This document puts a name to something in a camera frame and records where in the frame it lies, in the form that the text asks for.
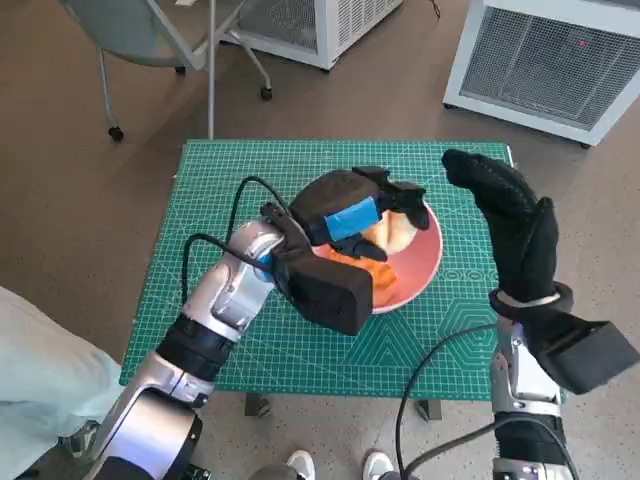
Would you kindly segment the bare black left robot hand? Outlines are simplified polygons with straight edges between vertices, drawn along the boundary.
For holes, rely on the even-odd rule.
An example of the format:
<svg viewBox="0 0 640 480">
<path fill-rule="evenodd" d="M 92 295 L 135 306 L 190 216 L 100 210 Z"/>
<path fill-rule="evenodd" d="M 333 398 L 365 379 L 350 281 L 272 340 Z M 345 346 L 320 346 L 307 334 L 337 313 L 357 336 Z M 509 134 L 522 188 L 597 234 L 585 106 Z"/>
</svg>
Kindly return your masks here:
<svg viewBox="0 0 640 480">
<path fill-rule="evenodd" d="M 353 259 L 385 262 L 410 242 L 391 246 L 387 239 L 366 238 L 365 231 L 389 228 L 394 220 L 411 236 L 428 230 L 424 194 L 425 189 L 415 183 L 391 181 L 386 168 L 360 166 L 318 177 L 296 195 L 289 210 L 312 246 L 328 245 Z"/>
</svg>

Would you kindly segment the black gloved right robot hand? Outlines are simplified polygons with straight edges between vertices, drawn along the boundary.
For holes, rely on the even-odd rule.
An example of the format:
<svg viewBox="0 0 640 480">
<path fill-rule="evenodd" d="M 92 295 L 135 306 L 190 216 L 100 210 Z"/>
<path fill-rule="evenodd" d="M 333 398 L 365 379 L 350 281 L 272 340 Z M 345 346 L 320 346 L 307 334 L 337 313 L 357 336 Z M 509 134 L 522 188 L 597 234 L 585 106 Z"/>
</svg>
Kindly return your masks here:
<svg viewBox="0 0 640 480">
<path fill-rule="evenodd" d="M 556 293 L 559 240 L 554 203 L 538 198 L 512 166 L 461 150 L 442 157 L 449 183 L 470 191 L 488 224 L 499 288 L 519 303 Z"/>
</svg>

